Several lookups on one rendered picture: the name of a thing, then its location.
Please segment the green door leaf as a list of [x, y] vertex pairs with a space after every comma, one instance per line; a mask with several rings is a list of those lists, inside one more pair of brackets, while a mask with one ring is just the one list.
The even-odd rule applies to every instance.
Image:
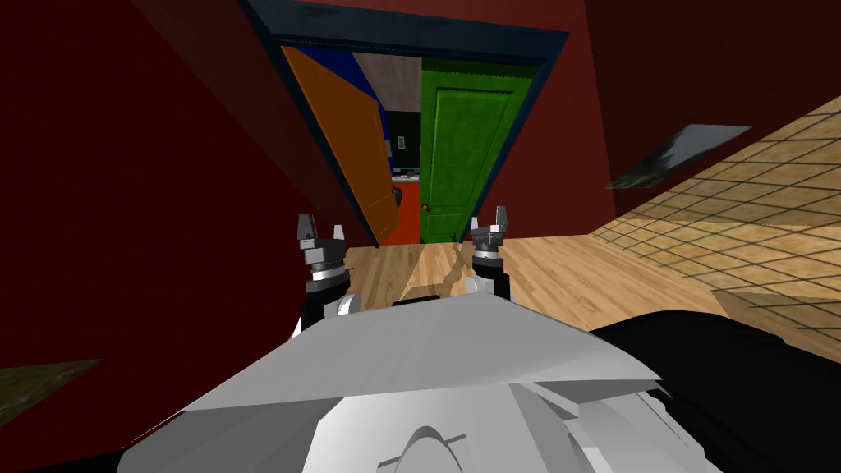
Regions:
[[422, 58], [421, 242], [461, 240], [535, 72], [528, 66]]

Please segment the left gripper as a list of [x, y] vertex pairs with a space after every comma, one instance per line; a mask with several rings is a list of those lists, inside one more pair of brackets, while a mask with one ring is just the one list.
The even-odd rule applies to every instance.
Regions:
[[343, 226], [337, 224], [333, 229], [333, 238], [317, 238], [315, 219], [312, 214], [297, 216], [296, 238], [304, 251], [305, 264], [334, 264], [343, 262], [347, 242]]

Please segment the green wall picture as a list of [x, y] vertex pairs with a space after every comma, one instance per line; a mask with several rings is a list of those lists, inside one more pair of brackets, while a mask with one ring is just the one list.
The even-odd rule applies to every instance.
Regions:
[[99, 360], [78, 360], [0, 368], [0, 427], [98, 363]]

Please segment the grey wall picture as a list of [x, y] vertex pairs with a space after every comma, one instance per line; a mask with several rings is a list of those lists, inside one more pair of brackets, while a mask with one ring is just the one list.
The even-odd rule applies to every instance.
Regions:
[[622, 176], [612, 180], [606, 189], [657, 187], [688, 164], [706, 156], [711, 150], [728, 143], [750, 129], [749, 126], [688, 125], [654, 153], [646, 156]]

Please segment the orange door leaf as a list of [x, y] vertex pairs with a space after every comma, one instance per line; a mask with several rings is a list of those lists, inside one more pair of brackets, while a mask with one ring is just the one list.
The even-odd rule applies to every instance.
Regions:
[[399, 217], [377, 101], [300, 49], [282, 50], [375, 244], [382, 245]]

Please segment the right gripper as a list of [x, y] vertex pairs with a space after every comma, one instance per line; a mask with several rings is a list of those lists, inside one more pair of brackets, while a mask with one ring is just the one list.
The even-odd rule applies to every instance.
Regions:
[[503, 244], [503, 235], [508, 228], [506, 207], [496, 207], [495, 224], [479, 227], [478, 217], [471, 217], [471, 240], [478, 252], [497, 252]]

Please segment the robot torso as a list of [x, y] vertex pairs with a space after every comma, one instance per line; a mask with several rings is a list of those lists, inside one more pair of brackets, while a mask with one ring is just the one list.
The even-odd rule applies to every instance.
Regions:
[[489, 293], [335, 315], [117, 473], [722, 473], [620, 348]]

